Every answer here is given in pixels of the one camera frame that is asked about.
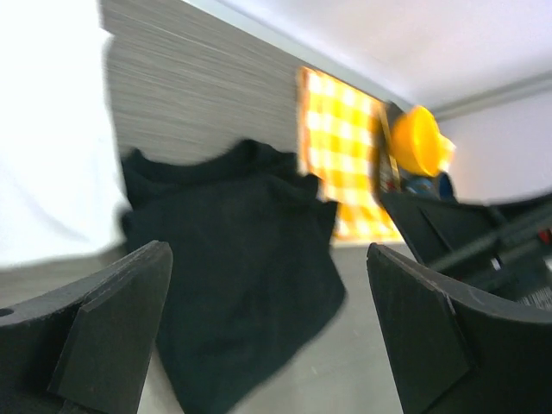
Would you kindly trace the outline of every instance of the black cloth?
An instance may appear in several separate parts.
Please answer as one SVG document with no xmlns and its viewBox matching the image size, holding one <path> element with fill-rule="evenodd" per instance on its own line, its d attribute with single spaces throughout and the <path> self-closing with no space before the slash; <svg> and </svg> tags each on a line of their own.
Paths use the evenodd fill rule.
<svg viewBox="0 0 552 414">
<path fill-rule="evenodd" d="M 128 249 L 169 242 L 172 280 L 157 346 L 186 414 L 220 414 L 274 374 L 336 314 L 329 254 L 336 203 L 296 156 L 245 140 L 195 166 L 146 160 L 123 172 Z"/>
</svg>

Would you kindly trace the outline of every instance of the screw hole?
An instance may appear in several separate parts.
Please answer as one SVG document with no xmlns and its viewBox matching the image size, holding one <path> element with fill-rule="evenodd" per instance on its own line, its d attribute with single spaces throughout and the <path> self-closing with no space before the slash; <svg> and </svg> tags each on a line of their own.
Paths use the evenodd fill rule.
<svg viewBox="0 0 552 414">
<path fill-rule="evenodd" d="M 0 309 L 0 317 L 6 317 L 8 315 L 11 315 L 12 313 L 14 313 L 14 311 L 10 308 Z"/>
</svg>

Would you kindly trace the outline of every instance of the white wall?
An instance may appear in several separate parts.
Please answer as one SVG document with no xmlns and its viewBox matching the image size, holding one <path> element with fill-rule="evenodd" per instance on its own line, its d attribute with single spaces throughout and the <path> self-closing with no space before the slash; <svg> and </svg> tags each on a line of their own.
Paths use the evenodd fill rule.
<svg viewBox="0 0 552 414">
<path fill-rule="evenodd" d="M 432 108 L 552 67 L 549 0 L 201 1 L 226 3 Z"/>
<path fill-rule="evenodd" d="M 344 62 L 342 56 L 334 56 L 329 53 L 326 48 L 313 48 L 306 46 L 308 43 L 299 41 L 297 36 L 286 34 L 280 30 L 276 30 L 273 24 L 267 24 L 263 19 L 255 19 L 255 13 L 248 13 L 243 8 L 229 6 L 227 3 L 235 3 L 228 0 L 184 0 L 192 6 L 209 13 L 210 15 L 222 20 L 232 26 L 243 30 L 250 35 L 265 41 L 278 49 L 283 50 L 297 58 L 300 58 L 308 66 L 314 66 L 321 71 L 327 72 L 330 75 L 353 85 L 382 101 L 392 101 L 401 109 L 409 110 L 412 105 L 411 101 L 404 97 L 404 94 L 393 91 L 395 88 L 390 88 L 390 84 L 384 85 L 382 79 L 372 80 L 369 74 L 361 67 L 352 67 Z"/>
<path fill-rule="evenodd" d="M 526 198 L 552 191 L 552 92 L 440 123 L 457 146 L 459 198 Z"/>
</svg>

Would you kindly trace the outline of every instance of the black plastic part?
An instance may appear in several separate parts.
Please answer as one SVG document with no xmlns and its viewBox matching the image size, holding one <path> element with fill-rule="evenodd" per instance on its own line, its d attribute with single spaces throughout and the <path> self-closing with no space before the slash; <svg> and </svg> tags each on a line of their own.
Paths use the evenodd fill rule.
<svg viewBox="0 0 552 414">
<path fill-rule="evenodd" d="M 154 241 L 10 307 L 0 317 L 0 412 L 136 413 L 172 261 Z"/>
<path fill-rule="evenodd" d="M 484 206 L 439 201 L 413 194 L 381 194 L 381 202 L 418 262 L 460 278 L 495 271 L 493 260 L 552 250 L 535 245 L 552 227 L 552 197 Z"/>
<path fill-rule="evenodd" d="M 367 267 L 405 414 L 552 412 L 552 312 L 375 244 Z"/>
</svg>

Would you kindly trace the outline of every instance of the white cloth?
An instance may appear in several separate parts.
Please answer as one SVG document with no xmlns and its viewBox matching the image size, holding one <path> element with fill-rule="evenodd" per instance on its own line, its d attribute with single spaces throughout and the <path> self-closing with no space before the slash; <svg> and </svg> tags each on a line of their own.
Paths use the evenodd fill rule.
<svg viewBox="0 0 552 414">
<path fill-rule="evenodd" d="M 0 2 L 0 267 L 122 242 L 109 38 L 96 0 Z"/>
</svg>

